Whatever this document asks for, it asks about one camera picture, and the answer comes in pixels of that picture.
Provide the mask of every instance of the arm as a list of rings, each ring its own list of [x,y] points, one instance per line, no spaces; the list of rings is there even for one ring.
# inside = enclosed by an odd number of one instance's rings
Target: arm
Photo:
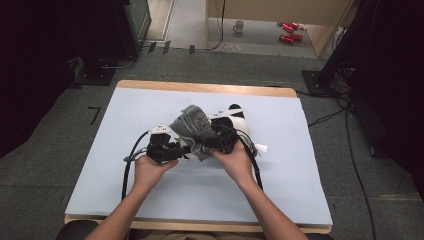
[[[144,199],[156,186],[162,175],[177,164],[178,161],[170,161],[159,166],[148,156],[141,156],[135,161],[133,188],[118,207],[86,239],[124,239]]]
[[[252,164],[240,141],[230,154],[212,150],[212,155],[224,165],[225,171],[246,196],[268,240],[307,239],[296,224],[281,212],[256,184]]]

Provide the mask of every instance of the person's right hand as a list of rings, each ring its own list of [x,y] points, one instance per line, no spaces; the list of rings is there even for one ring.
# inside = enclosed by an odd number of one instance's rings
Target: person's right hand
[[[240,140],[236,142],[231,153],[224,154],[212,149],[211,154],[224,165],[225,171],[239,187],[255,181],[252,174],[252,163]]]

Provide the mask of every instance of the black cable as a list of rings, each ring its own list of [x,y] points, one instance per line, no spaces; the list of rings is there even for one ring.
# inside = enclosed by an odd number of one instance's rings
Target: black cable
[[[310,96],[310,97],[317,97],[317,98],[338,98],[341,95],[345,94],[345,93],[339,93],[337,95],[333,95],[333,94],[325,95],[325,94],[306,93],[306,92],[302,92],[302,91],[299,91],[299,90],[296,90],[296,89],[295,89],[295,91],[298,94],[302,94],[302,95],[306,95],[306,96]]]
[[[125,166],[125,171],[124,171],[124,181],[122,184],[122,195],[121,195],[121,201],[127,196],[127,183],[128,183],[128,174],[130,172],[130,167],[131,167],[131,162],[134,161],[134,157],[133,154],[135,152],[135,149],[137,148],[138,144],[140,143],[141,139],[143,139],[144,136],[146,136],[149,133],[149,131],[146,131],[145,133],[143,133],[135,142],[134,147],[131,150],[130,155],[128,156],[129,159],[127,160],[127,165]]]
[[[355,68],[339,68],[336,72],[336,80],[339,88],[342,88],[343,92],[350,92],[351,87],[348,85],[348,81],[352,76]]]
[[[218,43],[215,47],[211,49],[204,49],[205,51],[213,51],[217,49],[219,46],[221,46],[222,42],[224,41],[224,15],[225,15],[225,0],[222,4],[222,15],[221,15],[221,38],[219,39]]]
[[[103,66],[101,66],[101,68],[103,68],[103,69],[122,69],[122,68],[126,68],[126,67],[130,66],[134,61],[135,61],[135,57],[133,57],[129,63],[122,65],[122,66],[116,66],[116,67],[103,67]]]
[[[369,37],[368,37],[368,46],[365,48],[366,50],[361,53],[362,56],[359,57],[359,60],[363,60],[364,58],[366,58],[366,55],[369,53],[369,49],[371,47],[372,35],[373,35],[372,33],[374,31],[375,17],[377,15],[377,10],[378,10],[379,5],[380,5],[380,0],[377,0],[377,3],[375,4],[375,9],[374,9],[374,13],[373,13],[373,16],[372,16],[372,20],[371,20],[370,33],[369,33]],[[336,66],[334,66],[333,69],[335,71],[337,71],[337,69],[340,68],[341,66],[347,65],[347,64],[356,64],[356,63],[359,62],[359,60],[339,63]]]
[[[255,156],[253,156],[252,151],[250,150],[249,146],[247,146],[247,144],[244,142],[244,140],[241,138],[240,135],[237,134],[237,132],[235,132],[236,130],[234,128],[230,128],[228,126],[225,125],[218,125],[218,124],[214,124],[212,125],[214,127],[220,127],[220,128],[225,128],[227,130],[229,130],[231,133],[234,134],[234,136],[237,137],[238,140],[240,140],[240,142],[243,144],[244,146],[244,150],[246,150],[247,155],[249,156],[250,162],[253,165],[253,169],[255,171],[255,178],[256,178],[256,182],[258,183],[258,186],[264,190],[263,186],[262,186],[262,180],[261,180],[261,171],[259,169],[258,163],[256,162]]]
[[[402,183],[403,183],[404,176],[405,176],[404,174],[401,175],[401,178],[400,178],[400,181],[399,181],[399,185],[396,188],[395,194],[398,194],[399,193],[400,187],[402,186]]]
[[[346,102],[346,106],[343,106],[341,103],[340,103],[340,101],[339,100],[344,100],[345,102]],[[347,107],[349,106],[349,104],[350,104],[350,101],[349,100],[347,100],[346,98],[342,98],[342,97],[339,97],[339,98],[337,98],[337,105],[341,108],[341,109],[347,109]]]
[[[365,203],[367,204],[368,215],[370,217],[370,222],[371,222],[372,239],[376,240],[377,236],[376,236],[376,233],[375,233],[374,218],[373,218],[373,215],[372,215],[370,202],[368,200],[368,195],[365,191],[365,186],[362,183],[361,176],[359,175],[358,168],[356,167],[356,162],[355,162],[355,159],[353,157],[352,141],[350,139],[350,130],[349,130],[349,121],[348,121],[348,113],[349,113],[350,106],[351,105],[349,105],[348,109],[345,110],[346,111],[346,114],[345,114],[346,133],[347,133],[347,141],[348,141],[348,144],[349,144],[350,158],[352,160],[353,169],[355,170],[355,174],[356,174],[356,177],[358,179],[359,185],[361,186],[362,194],[364,195],[364,198],[365,198]]]
[[[237,128],[234,128],[236,131],[238,131],[238,132],[241,132],[241,133],[243,133],[248,139],[249,139],[249,141],[252,143],[252,148],[255,146],[255,144],[253,143],[253,141],[252,141],[252,139],[249,137],[249,135],[246,133],[246,132],[244,132],[244,131],[242,131],[242,130],[240,130],[240,129],[237,129]]]
[[[316,125],[316,124],[318,124],[318,123],[322,123],[322,122],[325,122],[325,121],[328,121],[330,118],[332,118],[333,116],[336,116],[337,114],[339,114],[339,113],[341,113],[341,112],[343,112],[343,111],[345,111],[345,109],[340,109],[339,111],[337,111],[337,112],[335,112],[335,113],[332,113],[332,114],[329,114],[329,115],[327,115],[327,116],[324,116],[324,117],[321,117],[321,118],[318,118],[317,120],[315,120],[314,122],[312,122],[312,123],[310,123],[310,124],[308,124],[308,127],[312,127],[312,126],[314,126],[314,125]]]
[[[342,29],[342,31],[340,32],[339,36],[337,37],[335,47],[334,47],[334,40],[335,40],[335,39],[334,39],[334,35],[333,35],[333,39],[332,39],[332,41],[331,41],[331,49],[333,50],[333,52],[334,52],[335,48],[337,48],[337,46],[339,45],[339,42],[340,42],[340,40],[343,38],[343,36],[344,36],[344,34],[346,33],[346,31],[347,31],[347,27],[344,27],[344,28]]]

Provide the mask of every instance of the wooden table edge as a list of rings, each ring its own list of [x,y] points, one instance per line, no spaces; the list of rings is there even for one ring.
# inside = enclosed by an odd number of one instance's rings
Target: wooden table edge
[[[144,81],[144,80],[143,81],[121,80],[118,82],[116,87],[150,89],[150,90],[182,91],[182,92],[256,95],[256,96],[269,96],[269,97],[289,97],[289,98],[297,97],[296,91],[294,89],[280,88],[280,87],[161,82],[161,81]]]
[[[106,217],[89,215],[65,215],[65,224],[76,220],[90,220],[97,223],[103,222]],[[304,233],[327,234],[331,231],[331,225],[299,224],[299,228]],[[146,230],[175,230],[175,231],[213,231],[213,232],[263,232],[259,223],[233,223],[218,221],[183,221],[183,220],[154,220],[135,219],[130,228]]]

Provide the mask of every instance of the gray fabric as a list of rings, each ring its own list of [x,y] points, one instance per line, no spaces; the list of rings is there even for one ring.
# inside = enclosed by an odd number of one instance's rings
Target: gray fabric
[[[194,137],[210,138],[215,136],[206,114],[201,108],[190,105],[181,111],[181,114],[169,127],[180,136],[191,148],[191,152],[199,160],[211,156],[210,149],[196,143]]]

